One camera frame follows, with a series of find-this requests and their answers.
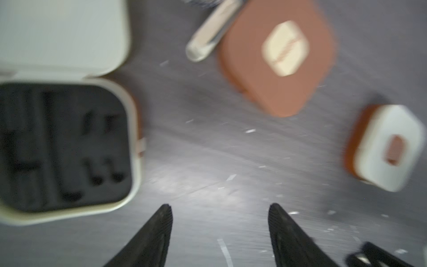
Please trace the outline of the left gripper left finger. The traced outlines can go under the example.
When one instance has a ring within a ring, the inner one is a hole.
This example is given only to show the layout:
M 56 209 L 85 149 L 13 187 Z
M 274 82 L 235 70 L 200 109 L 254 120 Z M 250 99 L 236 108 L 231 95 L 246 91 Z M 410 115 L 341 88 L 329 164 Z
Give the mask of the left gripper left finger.
M 169 204 L 163 204 L 116 254 L 107 267 L 164 267 L 170 245 L 173 214 Z

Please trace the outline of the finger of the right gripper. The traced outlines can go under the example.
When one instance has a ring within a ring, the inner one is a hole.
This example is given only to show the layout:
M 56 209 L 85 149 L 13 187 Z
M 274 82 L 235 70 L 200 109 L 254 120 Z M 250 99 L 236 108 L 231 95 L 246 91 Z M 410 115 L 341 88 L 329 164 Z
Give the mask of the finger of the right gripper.
M 348 267 L 413 267 L 371 242 L 365 242 L 358 253 L 345 259 Z

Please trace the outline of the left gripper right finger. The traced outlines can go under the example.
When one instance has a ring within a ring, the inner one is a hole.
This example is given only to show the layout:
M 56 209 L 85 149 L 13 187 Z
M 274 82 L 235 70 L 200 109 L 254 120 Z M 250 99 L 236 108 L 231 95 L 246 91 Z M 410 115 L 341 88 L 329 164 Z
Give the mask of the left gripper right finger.
M 268 225 L 278 267 L 337 266 L 277 203 L 269 207 Z

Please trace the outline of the cream nail kit case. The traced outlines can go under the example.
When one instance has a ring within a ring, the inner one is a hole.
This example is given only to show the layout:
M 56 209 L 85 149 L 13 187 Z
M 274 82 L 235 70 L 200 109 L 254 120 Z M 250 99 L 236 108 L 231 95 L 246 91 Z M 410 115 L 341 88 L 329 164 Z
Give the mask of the cream nail kit case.
M 404 105 L 369 105 L 344 151 L 344 167 L 360 181 L 400 191 L 427 143 L 426 126 Z
M 128 58 L 127 1 L 1 2 L 1 223 L 102 214 L 137 194 L 136 100 L 109 79 Z

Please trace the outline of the brown nail kit case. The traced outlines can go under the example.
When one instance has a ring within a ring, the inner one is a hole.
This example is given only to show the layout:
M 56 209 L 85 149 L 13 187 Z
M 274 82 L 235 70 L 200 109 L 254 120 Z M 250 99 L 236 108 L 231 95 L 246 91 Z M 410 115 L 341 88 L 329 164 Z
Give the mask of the brown nail kit case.
M 225 77 L 259 108 L 290 117 L 332 68 L 335 41 L 314 1 L 248 1 L 218 59 Z

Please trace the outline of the cream nail clipper large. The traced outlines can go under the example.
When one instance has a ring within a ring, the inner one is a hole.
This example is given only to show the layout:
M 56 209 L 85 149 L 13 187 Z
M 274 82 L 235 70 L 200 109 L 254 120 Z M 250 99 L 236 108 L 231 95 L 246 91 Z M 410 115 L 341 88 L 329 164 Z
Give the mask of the cream nail clipper large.
M 214 10 L 186 45 L 186 56 L 191 62 L 200 62 L 211 54 L 244 3 L 240 0 L 224 0 L 213 7 Z

